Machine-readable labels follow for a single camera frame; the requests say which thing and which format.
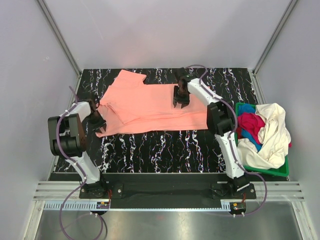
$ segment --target black marble surface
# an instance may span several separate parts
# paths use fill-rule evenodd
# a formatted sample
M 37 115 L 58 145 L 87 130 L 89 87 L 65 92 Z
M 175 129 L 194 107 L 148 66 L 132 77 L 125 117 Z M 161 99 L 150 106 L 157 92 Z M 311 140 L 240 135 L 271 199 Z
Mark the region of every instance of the black marble surface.
M 176 83 L 172 69 L 127 69 L 147 75 L 145 84 Z M 191 68 L 201 74 L 203 68 Z M 79 98 L 88 92 L 101 98 L 120 69 L 85 69 L 77 91 Z M 209 68 L 203 77 L 218 95 L 226 100 L 257 104 L 246 68 Z M 87 152 L 103 173 L 217 173 L 225 170 L 218 142 L 208 130 L 151 131 L 139 134 L 116 134 L 98 138 L 84 121 Z M 75 172 L 59 159 L 54 172 Z

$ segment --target white garment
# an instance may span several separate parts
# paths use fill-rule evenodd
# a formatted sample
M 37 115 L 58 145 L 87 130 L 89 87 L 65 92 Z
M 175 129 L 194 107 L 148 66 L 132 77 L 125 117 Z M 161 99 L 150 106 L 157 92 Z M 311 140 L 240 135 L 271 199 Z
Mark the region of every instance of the white garment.
M 242 164 L 257 169 L 278 169 L 288 155 L 290 133 L 286 129 L 286 111 L 277 103 L 255 106 L 255 114 L 265 122 L 258 133 L 262 148 L 256 147 L 248 139 L 238 141 L 237 150 Z

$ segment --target magenta cloth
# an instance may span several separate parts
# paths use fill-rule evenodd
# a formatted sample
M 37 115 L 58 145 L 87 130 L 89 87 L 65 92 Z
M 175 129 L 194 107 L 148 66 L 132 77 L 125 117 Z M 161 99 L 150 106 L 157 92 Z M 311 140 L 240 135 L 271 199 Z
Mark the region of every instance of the magenta cloth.
M 238 126 L 248 131 L 257 144 L 261 144 L 258 138 L 258 133 L 265 125 L 266 124 L 262 118 L 254 113 L 245 112 L 238 116 Z

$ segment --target red cloth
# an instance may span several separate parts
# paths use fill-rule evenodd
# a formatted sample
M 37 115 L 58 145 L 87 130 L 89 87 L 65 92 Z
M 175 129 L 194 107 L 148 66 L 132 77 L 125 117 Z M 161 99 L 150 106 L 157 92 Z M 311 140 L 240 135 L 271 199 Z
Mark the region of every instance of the red cloth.
M 237 136 L 238 136 L 238 139 L 242 139 L 242 135 L 241 135 L 241 132 L 242 132 L 242 128 L 241 127 L 237 127 L 236 130 L 235 130 Z
M 245 112 L 238 116 L 238 126 L 244 130 L 247 130 L 257 144 L 261 144 L 258 138 L 258 133 L 265 125 L 266 124 L 262 118 L 254 113 Z

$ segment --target metal floor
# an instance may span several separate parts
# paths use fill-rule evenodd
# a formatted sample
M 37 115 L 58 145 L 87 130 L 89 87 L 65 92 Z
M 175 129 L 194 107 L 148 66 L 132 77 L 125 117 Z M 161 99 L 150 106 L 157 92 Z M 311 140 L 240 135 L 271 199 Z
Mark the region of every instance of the metal floor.
M 247 212 L 258 207 L 249 202 Z M 86 212 L 64 211 L 67 226 Z M 267 202 L 254 215 L 233 218 L 224 212 L 138 212 L 110 211 L 103 215 L 107 224 L 99 239 L 107 240 L 301 240 L 302 236 L 290 202 Z M 94 239 L 100 221 L 86 216 L 66 231 L 76 240 Z M 36 240 L 64 240 L 59 227 L 59 211 L 42 213 Z

